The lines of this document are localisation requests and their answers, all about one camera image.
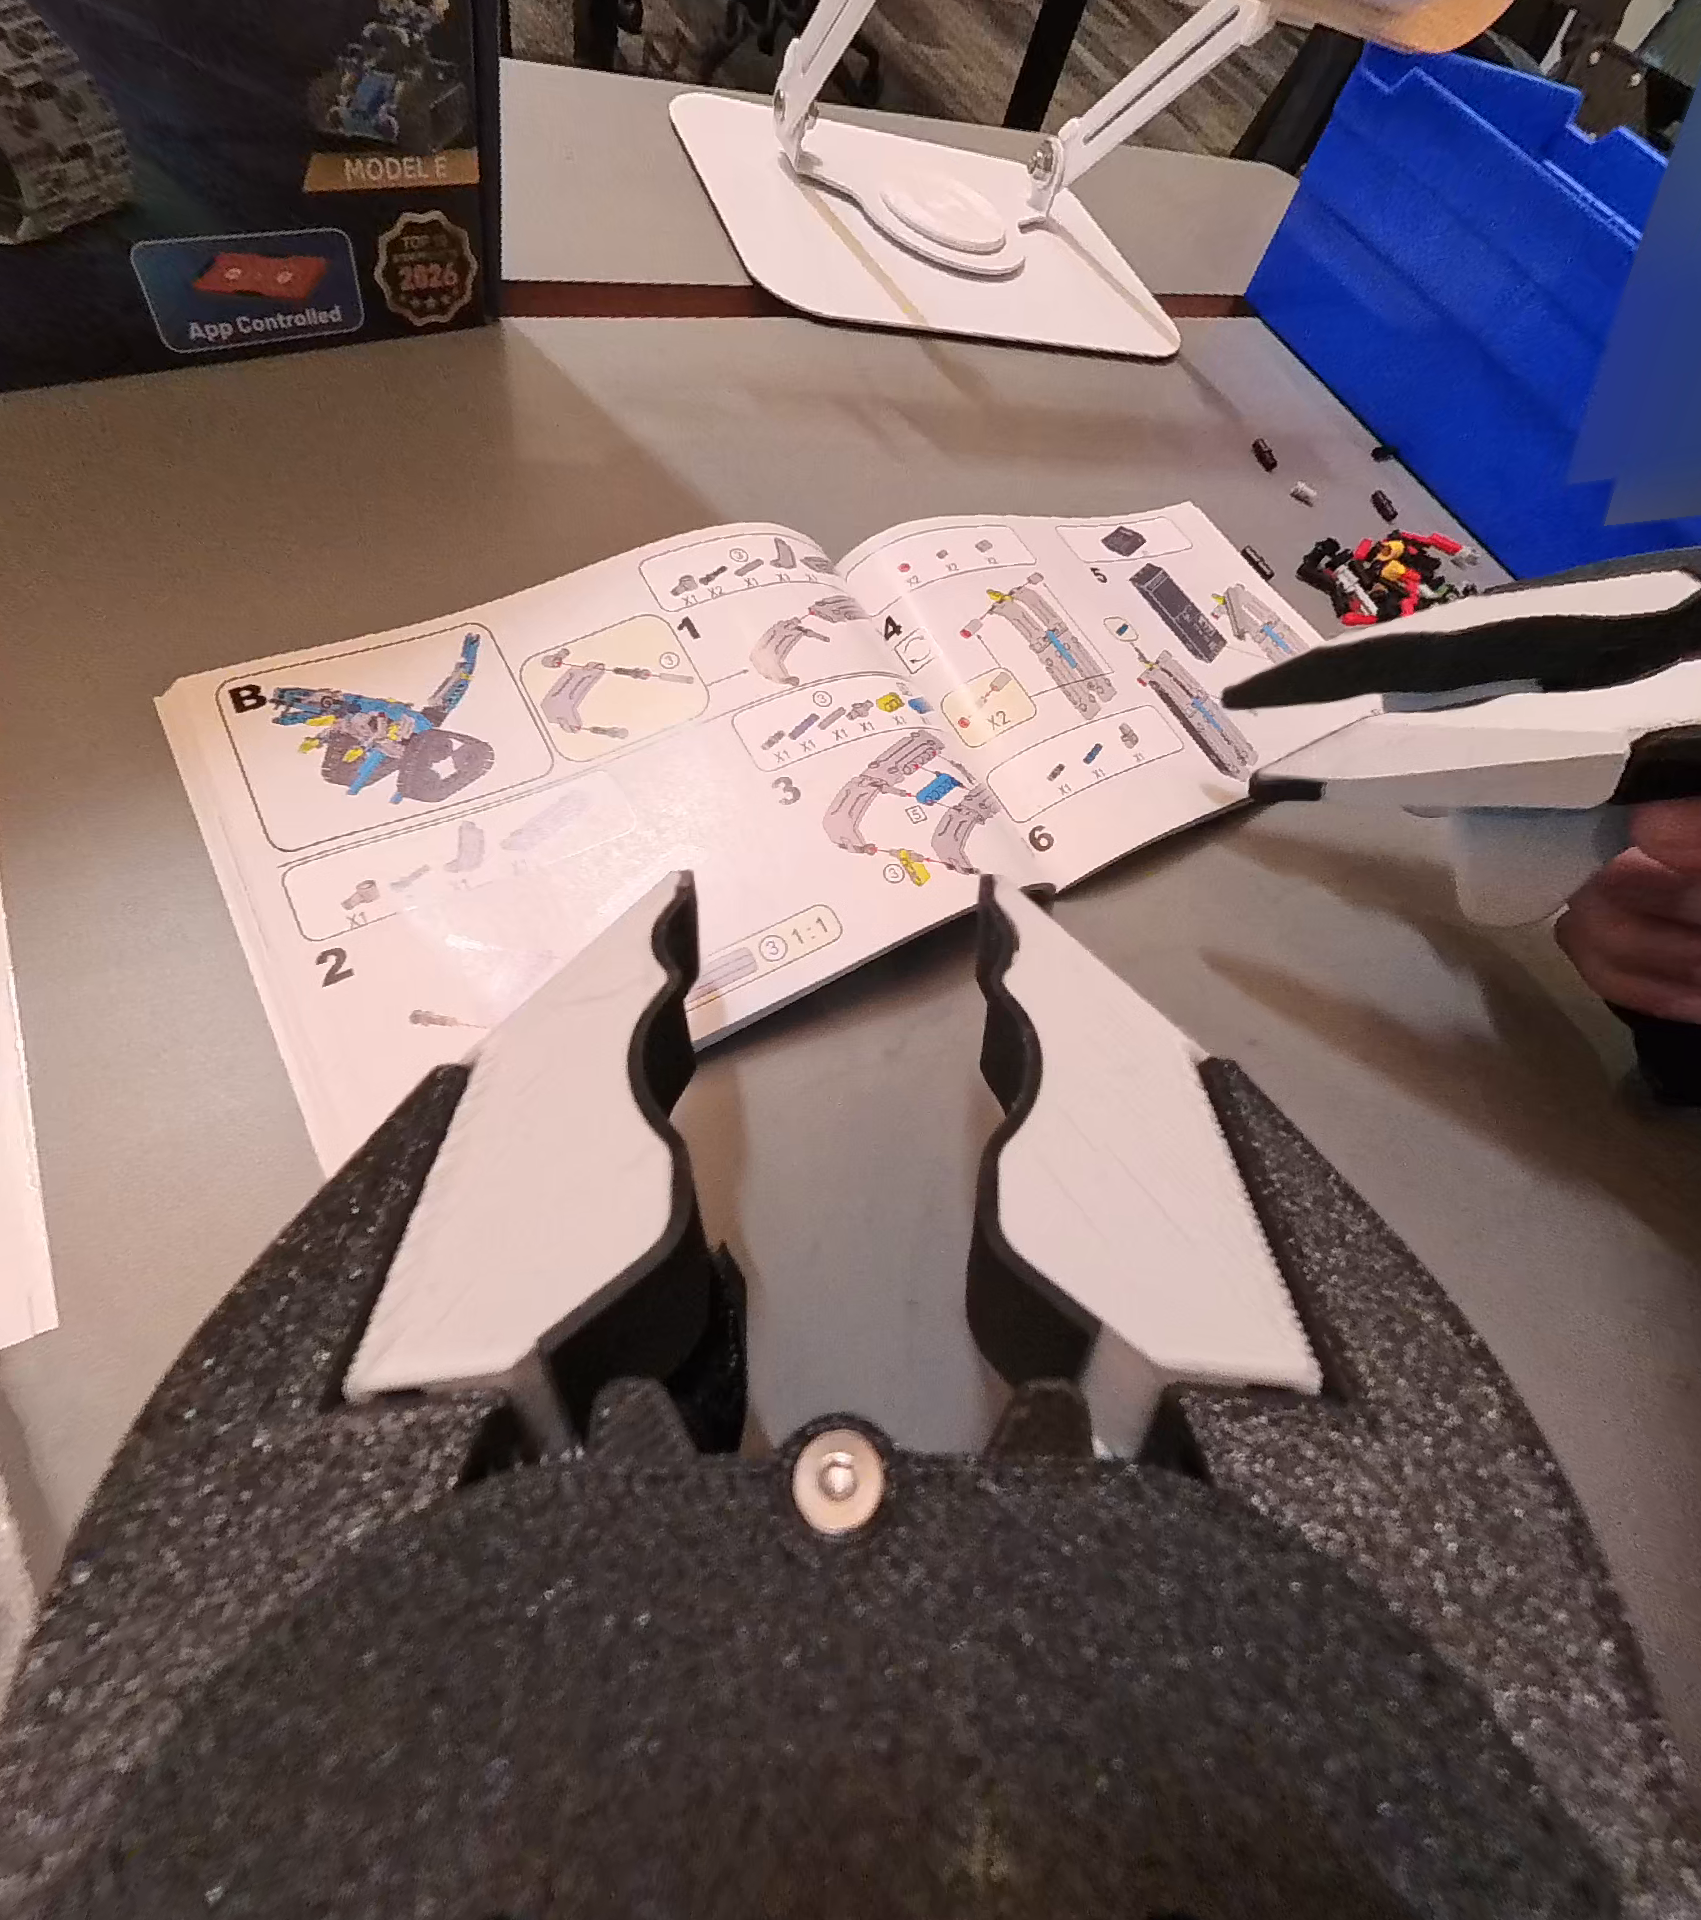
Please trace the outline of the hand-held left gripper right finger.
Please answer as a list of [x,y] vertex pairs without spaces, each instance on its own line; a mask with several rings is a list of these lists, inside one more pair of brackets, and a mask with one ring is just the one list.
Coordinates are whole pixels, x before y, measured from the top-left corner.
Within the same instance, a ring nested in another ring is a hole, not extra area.
[[981,1075],[968,1333],[1010,1389],[1059,1381],[1142,1458],[1190,1391],[1315,1399],[1323,1360],[1259,1217],[1209,1057],[1047,906],[977,906]]

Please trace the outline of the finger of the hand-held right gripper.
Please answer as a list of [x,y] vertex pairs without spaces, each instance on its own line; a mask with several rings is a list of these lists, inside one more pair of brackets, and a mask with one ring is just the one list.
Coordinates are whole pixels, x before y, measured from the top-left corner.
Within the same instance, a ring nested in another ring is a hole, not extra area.
[[1701,660],[1607,689],[1368,712],[1259,768],[1250,794],[1584,811],[1613,799],[1642,739],[1687,725],[1701,725]]
[[1680,567],[1504,589],[1323,644],[1224,694],[1233,711],[1470,709],[1594,693],[1701,660],[1701,578]]

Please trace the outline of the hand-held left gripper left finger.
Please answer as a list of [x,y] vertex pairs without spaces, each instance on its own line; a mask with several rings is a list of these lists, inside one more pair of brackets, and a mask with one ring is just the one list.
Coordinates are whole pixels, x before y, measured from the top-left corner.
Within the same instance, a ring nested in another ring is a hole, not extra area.
[[713,1253],[673,1110],[698,967],[695,877],[670,872],[478,1045],[349,1402],[498,1389],[559,1452],[605,1384],[693,1358]]

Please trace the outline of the pile of small toy pegs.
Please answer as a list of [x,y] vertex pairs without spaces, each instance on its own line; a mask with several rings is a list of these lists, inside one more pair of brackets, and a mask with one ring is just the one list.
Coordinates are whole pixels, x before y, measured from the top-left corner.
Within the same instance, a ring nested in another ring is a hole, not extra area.
[[1446,575],[1446,567],[1470,567],[1478,559],[1462,540],[1391,528],[1359,545],[1320,540],[1298,565],[1295,578],[1330,598],[1345,629],[1370,629],[1478,597],[1480,587]]

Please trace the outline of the blue plastic bin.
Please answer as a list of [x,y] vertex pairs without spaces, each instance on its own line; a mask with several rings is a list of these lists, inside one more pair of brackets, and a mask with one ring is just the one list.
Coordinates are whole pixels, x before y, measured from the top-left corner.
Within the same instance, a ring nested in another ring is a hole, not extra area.
[[1519,578],[1701,546],[1570,468],[1669,169],[1572,86],[1372,45],[1250,287],[1262,319]]

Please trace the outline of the white instruction booklet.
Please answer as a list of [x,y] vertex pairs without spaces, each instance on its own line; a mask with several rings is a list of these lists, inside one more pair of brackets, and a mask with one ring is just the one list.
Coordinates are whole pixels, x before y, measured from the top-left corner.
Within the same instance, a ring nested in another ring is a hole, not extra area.
[[1248,800],[1347,709],[1224,691],[1323,635],[1195,504],[654,542],[157,711],[334,1173],[670,872],[715,1042],[972,909]]

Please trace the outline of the grey desk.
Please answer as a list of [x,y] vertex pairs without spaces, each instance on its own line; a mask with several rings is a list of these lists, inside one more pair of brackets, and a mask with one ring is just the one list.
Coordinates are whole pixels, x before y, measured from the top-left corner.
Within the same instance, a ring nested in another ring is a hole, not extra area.
[[[1280,468],[1266,472],[1251,443]],[[155,698],[711,522],[1201,504],[1272,563],[1383,488],[1257,321],[1141,366],[770,316],[539,316],[0,396],[0,879],[61,1324],[0,1355],[47,1585],[126,1428],[319,1166]],[[1317,504],[1292,499],[1306,481]],[[1701,1802],[1701,1117],[1545,931],[1457,910],[1442,831],[1248,813],[1059,920],[1238,1059],[1510,1371],[1628,1603]]]

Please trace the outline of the white desk stand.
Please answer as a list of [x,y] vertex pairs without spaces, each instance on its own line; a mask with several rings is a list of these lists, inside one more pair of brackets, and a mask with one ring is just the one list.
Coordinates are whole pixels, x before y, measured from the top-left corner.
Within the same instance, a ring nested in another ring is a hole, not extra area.
[[870,12],[818,5],[769,106],[691,90],[670,125],[747,275],[800,315],[1164,364],[1182,334],[1072,186],[1269,34],[1259,2],[1212,2],[1027,167],[816,118]]

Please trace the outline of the person's right hand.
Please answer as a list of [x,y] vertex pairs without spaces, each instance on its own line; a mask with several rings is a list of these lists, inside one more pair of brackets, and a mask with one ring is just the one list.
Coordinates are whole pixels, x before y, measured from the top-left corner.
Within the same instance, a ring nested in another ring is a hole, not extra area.
[[1572,896],[1553,932],[1607,1004],[1701,1025],[1701,797],[1634,808],[1632,847]]

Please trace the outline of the dark blue toy box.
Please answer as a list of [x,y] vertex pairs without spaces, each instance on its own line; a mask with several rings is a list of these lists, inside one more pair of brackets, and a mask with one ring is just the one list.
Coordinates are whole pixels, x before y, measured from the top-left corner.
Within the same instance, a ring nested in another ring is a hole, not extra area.
[[492,2],[0,2],[0,394],[498,316]]

